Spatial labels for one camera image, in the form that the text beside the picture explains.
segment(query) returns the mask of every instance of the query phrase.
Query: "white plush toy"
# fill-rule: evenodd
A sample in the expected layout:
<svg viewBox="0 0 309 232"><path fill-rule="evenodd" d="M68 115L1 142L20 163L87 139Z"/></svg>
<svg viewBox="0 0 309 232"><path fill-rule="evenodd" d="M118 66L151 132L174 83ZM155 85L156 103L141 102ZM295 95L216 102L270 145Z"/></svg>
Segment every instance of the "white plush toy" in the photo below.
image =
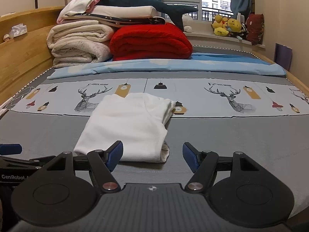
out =
<svg viewBox="0 0 309 232"><path fill-rule="evenodd" d="M193 19L191 16L189 16L188 14L184 14L182 15L182 22L183 22L183 29L185 32L192 32L192 23L193 23Z"/></svg>

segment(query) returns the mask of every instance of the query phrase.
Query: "yellow plush toy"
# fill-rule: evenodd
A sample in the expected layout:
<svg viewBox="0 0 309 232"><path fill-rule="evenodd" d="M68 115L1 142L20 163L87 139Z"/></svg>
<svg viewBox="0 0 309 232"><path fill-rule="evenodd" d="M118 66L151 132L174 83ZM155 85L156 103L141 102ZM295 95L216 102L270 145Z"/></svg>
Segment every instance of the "yellow plush toy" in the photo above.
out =
<svg viewBox="0 0 309 232"><path fill-rule="evenodd" d="M227 28L228 31L230 32L238 32L240 33L241 32L241 23L240 21L236 20L236 19L229 19L228 20L228 28Z"/></svg>
<svg viewBox="0 0 309 232"><path fill-rule="evenodd" d="M228 19L226 17L222 17L221 15L215 15L212 27L214 29L216 29L216 28L224 28L224 29L226 29L226 27L228 25L227 21L228 21Z"/></svg>
<svg viewBox="0 0 309 232"><path fill-rule="evenodd" d="M214 34L217 36L227 36L229 33L230 33L229 31L227 31L222 27L214 29Z"/></svg>

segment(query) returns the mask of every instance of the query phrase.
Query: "blue gripper pad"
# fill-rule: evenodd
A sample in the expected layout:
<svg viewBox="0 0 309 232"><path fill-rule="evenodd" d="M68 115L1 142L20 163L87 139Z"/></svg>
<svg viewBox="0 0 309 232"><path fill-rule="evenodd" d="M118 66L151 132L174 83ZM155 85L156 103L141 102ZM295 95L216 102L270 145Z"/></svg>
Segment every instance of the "blue gripper pad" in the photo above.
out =
<svg viewBox="0 0 309 232"><path fill-rule="evenodd" d="M190 167L191 171L195 173L200 166L197 162L197 155L192 152L192 150L186 144L183 144L182 146L182 156Z"/></svg>
<svg viewBox="0 0 309 232"><path fill-rule="evenodd" d="M22 150L20 144L0 144L0 155L20 154Z"/></svg>
<svg viewBox="0 0 309 232"><path fill-rule="evenodd" d="M120 142L112 151L109 152L109 157L105 165L109 171L113 171L123 155L123 144Z"/></svg>

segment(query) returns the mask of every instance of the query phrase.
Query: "shark plush toy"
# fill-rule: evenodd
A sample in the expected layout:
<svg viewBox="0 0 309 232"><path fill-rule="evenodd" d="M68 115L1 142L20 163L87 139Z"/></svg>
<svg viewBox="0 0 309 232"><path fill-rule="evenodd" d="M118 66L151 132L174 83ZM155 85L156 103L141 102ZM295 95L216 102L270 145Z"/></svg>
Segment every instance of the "shark plush toy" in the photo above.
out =
<svg viewBox="0 0 309 232"><path fill-rule="evenodd" d="M153 6L157 11L167 14L172 22L183 31L182 15L197 12L198 9L186 5L167 5L156 0L100 0L96 5L116 7Z"/></svg>

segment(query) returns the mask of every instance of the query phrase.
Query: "gray bed sheet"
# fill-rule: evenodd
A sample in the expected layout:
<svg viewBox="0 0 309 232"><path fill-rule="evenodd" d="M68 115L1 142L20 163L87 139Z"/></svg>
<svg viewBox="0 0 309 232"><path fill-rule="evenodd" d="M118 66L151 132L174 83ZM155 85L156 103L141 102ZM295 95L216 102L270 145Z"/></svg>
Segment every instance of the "gray bed sheet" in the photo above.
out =
<svg viewBox="0 0 309 232"><path fill-rule="evenodd" d="M195 48L195 51L207 52L205 49ZM216 53L227 52L216 49ZM105 78L220 78L291 85L285 78L222 72L118 72L45 80L51 72L52 69L32 82L31 86ZM23 152L10 156L14 158L58 155L63 151L73 151L87 121L88 117L9 111L0 119L0 143L22 145ZM190 142L200 151L215 151L219 156L232 156L233 152L242 151L292 190L295 196L293 215L309 205L308 123L309 115L172 118L166 126L166 143L170 148L170 156L165 164L121 162L113 175L122 186L125 183L174 182L185 185L193 174L182 157L184 142ZM87 172L77 171L76 175L91 182ZM217 181L228 176L229 172L220 172Z"/></svg>

